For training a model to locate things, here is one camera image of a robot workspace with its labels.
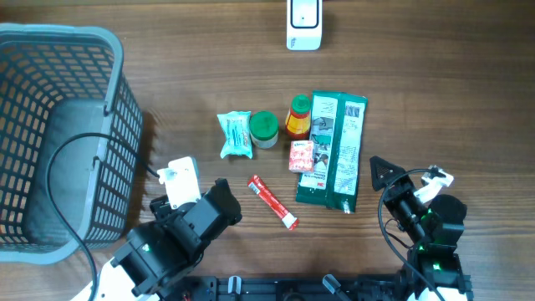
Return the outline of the green 3M gloves package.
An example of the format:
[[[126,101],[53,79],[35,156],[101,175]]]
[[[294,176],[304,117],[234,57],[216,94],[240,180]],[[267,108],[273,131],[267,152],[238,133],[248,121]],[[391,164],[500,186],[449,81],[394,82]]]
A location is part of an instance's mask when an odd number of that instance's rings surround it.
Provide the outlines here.
[[[312,173],[299,177],[296,201],[355,212],[359,157],[368,99],[336,91],[312,94],[309,140],[313,142]]]

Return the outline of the small red candy box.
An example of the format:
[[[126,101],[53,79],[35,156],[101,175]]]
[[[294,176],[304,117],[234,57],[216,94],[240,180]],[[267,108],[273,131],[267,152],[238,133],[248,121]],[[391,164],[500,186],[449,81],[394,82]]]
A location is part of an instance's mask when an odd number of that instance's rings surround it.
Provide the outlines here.
[[[294,173],[313,172],[313,151],[311,140],[294,140],[290,147],[288,169]]]

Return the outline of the long red snack stick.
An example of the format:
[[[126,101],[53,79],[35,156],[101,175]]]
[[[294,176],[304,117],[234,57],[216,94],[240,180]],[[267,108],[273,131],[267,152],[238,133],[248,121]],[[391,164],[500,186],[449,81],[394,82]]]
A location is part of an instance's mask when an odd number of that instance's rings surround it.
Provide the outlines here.
[[[258,175],[253,175],[247,186],[275,212],[288,230],[292,231],[298,226],[298,218],[275,197]]]

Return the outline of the red sriracha bottle green cap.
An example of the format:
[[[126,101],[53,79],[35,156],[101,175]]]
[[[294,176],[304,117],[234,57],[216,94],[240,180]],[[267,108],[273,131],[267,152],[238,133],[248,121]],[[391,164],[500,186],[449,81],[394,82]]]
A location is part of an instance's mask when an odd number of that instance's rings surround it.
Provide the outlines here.
[[[293,98],[285,120],[285,130],[293,140],[307,140],[311,127],[312,102],[307,95]]]

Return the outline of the teal white tissue packet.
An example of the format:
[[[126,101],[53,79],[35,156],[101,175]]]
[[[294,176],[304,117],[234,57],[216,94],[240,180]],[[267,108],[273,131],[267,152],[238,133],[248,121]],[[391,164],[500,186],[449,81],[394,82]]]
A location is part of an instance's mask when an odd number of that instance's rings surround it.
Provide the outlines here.
[[[225,136],[220,157],[246,156],[252,159],[252,141],[250,137],[250,111],[232,111],[218,114],[217,118]]]

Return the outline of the green lid white jar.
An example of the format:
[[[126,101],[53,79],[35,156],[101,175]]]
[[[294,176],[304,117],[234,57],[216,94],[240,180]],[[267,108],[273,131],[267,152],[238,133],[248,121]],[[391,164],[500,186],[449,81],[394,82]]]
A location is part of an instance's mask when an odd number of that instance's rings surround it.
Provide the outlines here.
[[[270,111],[259,111],[249,123],[250,134],[254,145],[261,149],[273,147],[278,141],[278,119]]]

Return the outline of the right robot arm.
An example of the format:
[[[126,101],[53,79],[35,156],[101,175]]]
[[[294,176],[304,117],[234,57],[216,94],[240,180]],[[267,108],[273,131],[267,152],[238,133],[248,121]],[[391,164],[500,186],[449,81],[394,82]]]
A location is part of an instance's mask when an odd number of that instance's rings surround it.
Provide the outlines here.
[[[403,263],[394,297],[401,300],[473,300],[471,277],[456,253],[465,231],[467,205],[441,194],[454,176],[436,165],[405,170],[378,156],[369,159],[372,187],[381,193],[377,217],[385,242]],[[386,229],[383,210],[412,244],[403,255]]]

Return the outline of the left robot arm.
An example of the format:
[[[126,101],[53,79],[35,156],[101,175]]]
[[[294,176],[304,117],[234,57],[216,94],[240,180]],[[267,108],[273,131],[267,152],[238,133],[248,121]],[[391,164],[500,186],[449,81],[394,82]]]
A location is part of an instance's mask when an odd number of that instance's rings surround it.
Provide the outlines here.
[[[163,300],[199,264],[211,242],[242,219],[223,178],[197,202],[171,210],[162,196],[151,209],[155,220],[131,229],[125,244],[75,300]]]

